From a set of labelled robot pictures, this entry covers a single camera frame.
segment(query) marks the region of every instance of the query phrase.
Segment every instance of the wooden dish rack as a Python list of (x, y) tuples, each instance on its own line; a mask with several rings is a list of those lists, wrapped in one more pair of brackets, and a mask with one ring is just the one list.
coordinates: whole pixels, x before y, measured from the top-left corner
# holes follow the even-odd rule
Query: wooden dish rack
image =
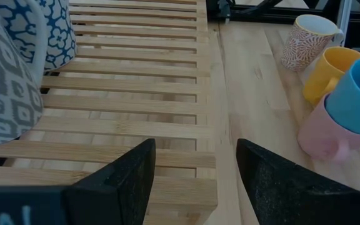
[(156, 138), (144, 223), (203, 224), (217, 205), (205, 0), (70, 5), (76, 59), (44, 77), (36, 127), (0, 145), (0, 185), (72, 184)]

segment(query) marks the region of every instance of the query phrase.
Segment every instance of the mug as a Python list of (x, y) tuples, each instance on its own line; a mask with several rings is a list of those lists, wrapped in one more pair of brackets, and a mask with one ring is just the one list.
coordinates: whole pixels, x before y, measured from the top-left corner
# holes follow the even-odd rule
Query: mug
[(326, 100), (326, 109), (338, 124), (360, 134), (360, 59), (338, 82)]
[[(45, 71), (60, 68), (72, 59), (77, 51), (76, 37), (69, 15), (69, 0), (34, 0), (42, 8), (47, 24), (48, 49)], [(2, 22), (24, 60), (34, 60), (36, 32), (34, 14), (25, 0), (0, 0)]]
[(284, 45), (281, 63), (292, 71), (302, 71), (336, 34), (334, 43), (339, 46), (344, 33), (333, 22), (321, 16), (298, 16)]
[(314, 106), (332, 92), (345, 72), (360, 59), (360, 52), (346, 47), (329, 47), (317, 61), (306, 81), (304, 97)]
[(345, 160), (352, 149), (360, 147), (360, 134), (336, 123), (324, 107), (325, 95), (298, 132), (298, 143), (311, 157), (330, 161)]
[[(43, 13), (33, 0), (28, 0), (28, 4), (36, 15), (36, 31), (42, 34), (46, 29)], [(38, 35), (40, 45), (34, 49), (37, 57), (29, 69), (0, 23), (0, 144), (30, 130), (43, 114), (36, 77), (43, 76), (43, 67), (38, 65), (44, 62), (47, 38)]]

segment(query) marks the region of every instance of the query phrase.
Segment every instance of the wooden countertop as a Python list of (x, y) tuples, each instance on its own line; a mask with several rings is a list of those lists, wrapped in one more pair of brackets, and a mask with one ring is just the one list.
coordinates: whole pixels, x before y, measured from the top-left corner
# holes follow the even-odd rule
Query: wooden countertop
[(298, 145), (296, 134), (312, 106), (302, 95), (308, 73), (291, 72), (279, 62), (290, 28), (233, 21), (209, 25), (219, 192), (216, 215), (222, 220), (218, 224), (258, 224), (238, 175), (234, 156), (238, 138), (360, 190), (360, 149), (337, 164), (312, 160)]

